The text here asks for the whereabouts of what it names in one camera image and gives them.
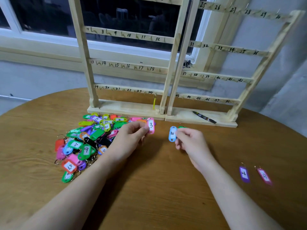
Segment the hand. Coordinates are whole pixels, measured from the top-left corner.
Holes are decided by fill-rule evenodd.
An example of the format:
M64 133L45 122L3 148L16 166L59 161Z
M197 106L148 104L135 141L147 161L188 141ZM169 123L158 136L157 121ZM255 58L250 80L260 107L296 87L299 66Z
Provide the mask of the hand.
M214 160L201 131L190 128L179 128L176 131L176 149L187 152L192 164L201 172L200 164Z
M106 151L116 162L127 159L147 136L149 127L146 123L136 121L125 124L117 133L115 139Z

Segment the window glass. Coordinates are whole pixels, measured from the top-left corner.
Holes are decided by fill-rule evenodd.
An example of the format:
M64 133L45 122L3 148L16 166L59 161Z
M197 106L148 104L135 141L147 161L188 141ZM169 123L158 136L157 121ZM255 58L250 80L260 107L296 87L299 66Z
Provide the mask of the window glass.
M10 28L10 25L8 24L1 8L0 8L0 27Z
M68 0L10 0L25 31L76 37ZM145 0L80 0L84 24L92 27L174 37L178 5ZM198 10L195 40L204 10ZM172 45L139 39L87 34L88 40L171 51Z

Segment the pile of key tags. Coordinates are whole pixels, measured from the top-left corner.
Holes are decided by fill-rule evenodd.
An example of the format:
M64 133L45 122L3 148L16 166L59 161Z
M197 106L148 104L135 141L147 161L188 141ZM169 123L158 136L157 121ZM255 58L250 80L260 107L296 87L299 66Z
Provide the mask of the pile of key tags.
M62 182L71 182L82 170L90 167L100 155L105 153L116 137L119 129L134 121L141 121L149 126L149 134L154 133L153 118L123 117L115 114L92 113L83 116L79 127L70 130L63 139L56 140L55 165L65 170Z

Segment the window frame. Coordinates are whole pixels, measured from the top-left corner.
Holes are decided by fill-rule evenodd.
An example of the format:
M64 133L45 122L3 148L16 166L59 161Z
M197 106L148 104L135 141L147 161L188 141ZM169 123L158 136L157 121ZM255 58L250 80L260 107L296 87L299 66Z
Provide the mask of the window frame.
M216 0L220 3L228 3L234 0ZM0 0L0 7L11 27L11 29L0 28L0 53L1 48L5 48L6 52L12 51L12 53L20 52L20 54L29 54L33 56L41 56L42 54L46 58L53 58L58 60L68 61L78 61L79 57L79 48L76 38L65 37L65 36L57 36L51 34L41 34L35 32L23 31L17 16L13 10L13 7L9 0ZM196 41L203 41L206 38L210 38L210 40L219 41L221 37L218 34L213 34L213 32L219 31L221 26L221 18L225 18L225 15L217 13L212 14L212 11L204 11L201 19L200 27L198 29ZM210 32L206 31L207 27L210 26ZM127 62L132 64L143 63L144 65L152 65L156 67L168 67L170 52L141 48L135 46L127 46L121 44L114 44L109 42L99 42L87 40L89 51L91 57L98 58L105 61L118 61L118 62ZM204 52L203 50L194 47L191 55L186 55L186 60L191 60L193 67L191 70L200 71L204 70L204 58L208 57L208 52ZM37 61L33 61L33 57L29 57L28 59L24 59L20 61L22 63L29 63L40 65ZM118 76L118 72L115 71L117 68L110 69L108 73L104 70L103 73L98 71L98 74L105 74L110 76ZM146 75L141 80L147 80L148 76L157 76L156 74L141 72L141 74ZM213 82L212 81L195 81L191 78L182 78L183 85L192 86L204 89L210 89Z

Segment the wooden base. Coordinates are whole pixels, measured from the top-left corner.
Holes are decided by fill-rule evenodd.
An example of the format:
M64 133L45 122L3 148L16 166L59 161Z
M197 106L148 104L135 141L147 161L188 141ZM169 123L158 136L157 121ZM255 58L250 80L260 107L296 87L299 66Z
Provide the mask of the wooden base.
M155 120L165 120L165 115L159 113L159 105L153 105L134 103L134 102L123 102L113 100L99 99L100 107L89 107L87 111L89 113L97 112L102 114L118 114L123 116L135 116L135 117L153 117Z
M202 115L216 121L216 124L202 119L201 117L194 114L192 111L201 113ZM225 112L173 107L172 114L173 115L165 115L165 121L180 122L180 123L195 123L195 124L204 124L204 125L221 126L221 127L238 126L236 122L231 122L226 118L227 113Z

